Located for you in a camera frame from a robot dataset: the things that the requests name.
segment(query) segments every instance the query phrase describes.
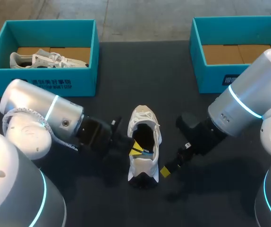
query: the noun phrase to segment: open box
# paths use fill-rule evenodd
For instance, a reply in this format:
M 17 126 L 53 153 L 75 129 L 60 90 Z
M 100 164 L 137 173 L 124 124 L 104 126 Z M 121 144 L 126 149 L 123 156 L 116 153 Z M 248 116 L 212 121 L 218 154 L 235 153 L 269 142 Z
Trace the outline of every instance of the open box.
M 89 67 L 10 69 L 9 56 L 19 47 L 90 48 Z M 6 21 L 0 32 L 0 96 L 14 79 L 23 79 L 59 96 L 94 96 L 98 61 L 95 20 Z
M 239 61 L 239 58 L 236 48 L 231 45 L 247 53 L 252 52 L 252 45 L 258 45 L 256 48 L 260 47 L 259 52 L 262 53 L 262 49 L 271 47 L 271 16 L 193 18 L 189 49 L 199 92 L 221 93 L 250 64 L 242 61 L 235 64 L 208 64 L 204 54 L 205 45 L 230 48 L 229 56 L 234 57 L 234 61 L 235 58 Z

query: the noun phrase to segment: screw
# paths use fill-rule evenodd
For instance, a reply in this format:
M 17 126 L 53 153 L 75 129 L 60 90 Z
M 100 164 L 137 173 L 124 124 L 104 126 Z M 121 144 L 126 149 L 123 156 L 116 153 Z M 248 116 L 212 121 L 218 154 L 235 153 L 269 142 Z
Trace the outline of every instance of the screw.
M 69 126 L 69 121 L 68 121 L 68 120 L 64 120 L 64 121 L 62 122 L 62 125 L 63 125 L 64 127 L 68 127 L 68 126 Z

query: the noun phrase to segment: shoe insole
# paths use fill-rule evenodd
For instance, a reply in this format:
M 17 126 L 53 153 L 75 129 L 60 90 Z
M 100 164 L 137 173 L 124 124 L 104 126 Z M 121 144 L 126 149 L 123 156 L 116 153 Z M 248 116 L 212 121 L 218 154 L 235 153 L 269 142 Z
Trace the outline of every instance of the shoe insole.
M 134 131 L 133 138 L 141 148 L 148 150 L 149 153 L 153 153 L 153 131 L 147 124 L 138 124 L 137 130 Z

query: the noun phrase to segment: shoe sole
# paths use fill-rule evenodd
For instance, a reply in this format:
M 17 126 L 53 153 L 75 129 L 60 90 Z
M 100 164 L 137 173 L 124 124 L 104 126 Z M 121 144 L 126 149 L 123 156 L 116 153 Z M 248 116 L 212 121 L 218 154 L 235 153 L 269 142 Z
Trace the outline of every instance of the shoe sole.
M 138 176 L 134 176 L 128 182 L 134 188 L 150 189 L 158 185 L 153 177 L 148 176 L 146 173 L 140 173 Z

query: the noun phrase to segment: cardboard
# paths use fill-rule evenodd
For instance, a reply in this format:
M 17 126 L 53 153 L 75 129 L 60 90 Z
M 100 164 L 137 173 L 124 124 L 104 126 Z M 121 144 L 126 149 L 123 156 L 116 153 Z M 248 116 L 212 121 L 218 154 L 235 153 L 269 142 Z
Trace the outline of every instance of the cardboard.
M 208 65 L 243 64 L 237 45 L 203 45 Z
M 32 55 L 36 53 L 39 49 L 50 52 L 50 47 L 19 47 L 17 53 L 20 55 Z
M 244 64 L 252 64 L 270 45 L 238 45 Z
M 72 58 L 89 63 L 90 47 L 66 47 L 66 48 L 51 48 L 50 52 L 59 53 L 66 58 Z

